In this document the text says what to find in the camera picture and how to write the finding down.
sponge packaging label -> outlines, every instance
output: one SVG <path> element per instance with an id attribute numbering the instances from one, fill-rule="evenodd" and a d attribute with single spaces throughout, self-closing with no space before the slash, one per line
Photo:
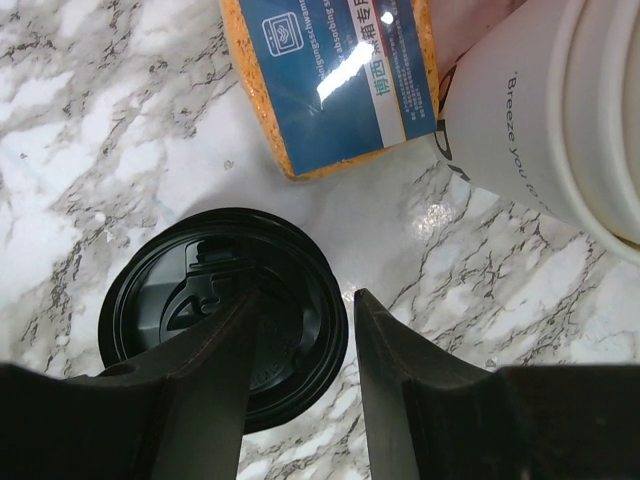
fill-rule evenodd
<path id="1" fill-rule="evenodd" d="M 296 175 L 436 130 L 411 0 L 240 0 Z"/>

marble surface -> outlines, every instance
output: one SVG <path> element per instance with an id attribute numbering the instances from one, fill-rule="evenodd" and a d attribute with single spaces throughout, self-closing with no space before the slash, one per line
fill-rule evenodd
<path id="1" fill-rule="evenodd" d="M 640 270 L 452 178 L 430 139 L 334 177 L 285 180 L 215 1 L 0 0 L 2 361 L 98 373 L 110 282 L 155 234 L 223 206 L 301 226 L 350 314 L 368 287 L 475 365 L 640 355 Z M 369 478 L 355 358 L 351 342 L 309 412 L 245 438 L 238 478 Z"/>

yellow sponge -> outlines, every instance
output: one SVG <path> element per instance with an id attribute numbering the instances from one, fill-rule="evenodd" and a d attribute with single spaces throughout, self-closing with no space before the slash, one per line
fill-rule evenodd
<path id="1" fill-rule="evenodd" d="M 431 29 L 431 15 L 429 13 L 428 0 L 412 0 L 413 16 L 416 22 L 420 47 L 427 71 L 429 90 L 433 111 L 438 114 L 438 70 L 436 66 L 436 54 Z M 253 108 L 260 120 L 262 128 L 267 135 L 271 148 L 276 156 L 278 164 L 285 175 L 291 179 L 306 179 L 320 177 L 336 172 L 351 165 L 365 162 L 387 149 L 378 150 L 365 155 L 335 163 L 319 170 L 296 176 L 289 161 L 287 150 L 280 133 L 276 114 L 273 110 L 267 85 L 262 76 L 256 51 L 251 42 L 249 29 L 242 15 L 240 0 L 221 0 L 222 14 L 227 30 L 227 40 L 231 50 L 234 66 L 249 94 Z"/>

black coffee cup lid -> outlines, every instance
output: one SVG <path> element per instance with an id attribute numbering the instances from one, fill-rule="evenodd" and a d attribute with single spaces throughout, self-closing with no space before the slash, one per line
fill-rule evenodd
<path id="1" fill-rule="evenodd" d="M 147 243 L 107 293 L 105 367 L 172 338 L 257 286 L 263 296 L 245 433 L 288 422 L 338 374 L 347 315 L 325 257 L 300 229 L 256 210 L 182 220 Z"/>

